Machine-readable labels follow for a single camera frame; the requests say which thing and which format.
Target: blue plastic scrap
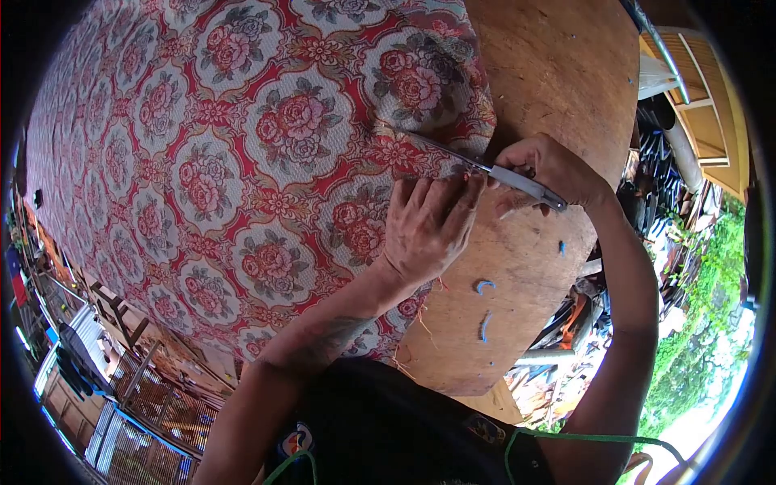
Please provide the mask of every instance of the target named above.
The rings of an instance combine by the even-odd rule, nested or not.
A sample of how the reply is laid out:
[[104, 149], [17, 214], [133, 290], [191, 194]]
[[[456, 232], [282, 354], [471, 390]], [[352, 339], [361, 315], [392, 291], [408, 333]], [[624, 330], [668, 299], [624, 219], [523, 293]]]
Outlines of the blue plastic scrap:
[[477, 292], [480, 294], [480, 296], [483, 294], [483, 286], [492, 286], [493, 289], [496, 289], [496, 283], [488, 281], [487, 279], [483, 279], [477, 283]]
[[487, 327], [487, 323], [490, 321], [492, 316], [493, 313], [488, 310], [487, 314], [485, 315], [485, 320], [483, 320], [482, 326], [480, 327], [480, 340], [483, 342], [487, 342], [487, 337], [485, 337], [485, 327]]

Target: green lanyard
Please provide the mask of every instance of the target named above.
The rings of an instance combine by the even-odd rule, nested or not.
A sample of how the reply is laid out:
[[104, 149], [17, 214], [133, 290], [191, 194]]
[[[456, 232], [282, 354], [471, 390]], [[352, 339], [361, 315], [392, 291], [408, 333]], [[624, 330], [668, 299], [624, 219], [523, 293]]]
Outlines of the green lanyard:
[[[522, 428], [518, 427], [514, 429], [514, 433], [512, 433], [512, 437], [509, 438], [509, 444], [507, 445], [507, 450], [504, 452], [504, 468], [507, 470], [507, 476], [509, 477], [509, 482], [512, 485], [515, 485], [514, 476], [512, 475], [512, 471], [509, 469], [509, 452], [512, 450], [512, 445], [514, 444], [514, 439], [517, 438], [518, 433], [524, 433], [526, 435], [536, 436], [539, 438], [553, 438], [553, 439], [579, 439], [582, 441], [588, 441], [588, 442], [610, 442], [610, 443], [646, 443], [648, 445], [658, 445], [662, 446], [663, 448], [667, 449], [669, 452], [671, 452], [672, 455], [674, 455], [674, 458], [677, 459], [677, 461], [681, 465], [687, 465], [687, 462], [682, 458], [679, 451], [677, 451], [676, 448], [674, 448], [670, 443], [663, 442], [659, 439], [655, 438], [643, 438], [641, 436], [621, 436], [621, 435], [573, 435], [571, 433], [545, 433], [544, 431], [536, 431], [533, 429], [528, 428]], [[280, 464], [275, 470], [269, 474], [266, 480], [264, 480], [265, 485], [272, 485], [272, 483], [280, 476], [280, 473], [283, 472], [288, 466], [295, 462], [299, 457], [306, 456], [310, 459], [310, 465], [313, 467], [313, 484], [318, 484], [318, 468], [315, 463], [315, 458], [313, 457], [313, 454], [308, 452], [306, 449], [301, 449], [298, 452], [294, 453], [293, 455], [286, 458], [283, 463]]]

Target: red floral upholstery fabric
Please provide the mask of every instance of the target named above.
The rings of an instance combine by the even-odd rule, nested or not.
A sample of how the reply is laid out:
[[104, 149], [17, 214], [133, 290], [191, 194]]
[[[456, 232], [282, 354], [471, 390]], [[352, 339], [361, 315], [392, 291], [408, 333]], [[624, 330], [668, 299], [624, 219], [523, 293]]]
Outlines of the red floral upholstery fabric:
[[[252, 360], [371, 264], [396, 178], [495, 125], [462, 2], [99, 0], [29, 122], [63, 252], [151, 319]], [[384, 359], [430, 284], [346, 355]]]

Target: fingernail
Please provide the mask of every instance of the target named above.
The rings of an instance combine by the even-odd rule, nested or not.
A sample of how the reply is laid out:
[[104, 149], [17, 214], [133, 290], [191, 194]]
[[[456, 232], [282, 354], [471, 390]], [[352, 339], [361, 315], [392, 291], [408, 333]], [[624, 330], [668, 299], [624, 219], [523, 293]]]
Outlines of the fingernail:
[[499, 204], [496, 206], [496, 215], [499, 219], [504, 219], [514, 212], [514, 208], [509, 204]]

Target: black cloth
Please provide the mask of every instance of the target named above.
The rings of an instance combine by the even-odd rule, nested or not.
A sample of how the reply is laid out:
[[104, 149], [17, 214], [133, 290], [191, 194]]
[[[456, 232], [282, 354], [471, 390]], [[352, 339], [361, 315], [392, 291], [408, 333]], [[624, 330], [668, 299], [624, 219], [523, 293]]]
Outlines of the black cloth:
[[78, 333], [73, 327], [65, 322], [59, 325], [59, 339], [62, 344], [62, 348], [68, 351], [72, 362], [78, 367], [78, 371], [84, 376], [84, 378], [97, 386], [97, 389], [101, 390], [105, 394], [113, 395], [113, 388], [102, 376], [102, 373], [97, 369], [95, 361], [89, 354], [86, 345], [78, 336]]
[[[318, 483], [506, 483], [514, 426], [365, 359], [339, 359], [305, 391], [266, 460], [268, 476], [298, 449]], [[553, 483], [535, 438], [518, 433], [508, 456], [517, 483]], [[300, 457], [275, 483], [312, 483]]]
[[93, 394], [92, 386], [86, 382], [84, 377], [75, 367], [70, 356], [70, 352], [62, 347], [57, 347], [57, 365], [59, 366], [59, 375], [73, 390], [78, 399], [84, 400], [81, 393], [91, 396]]

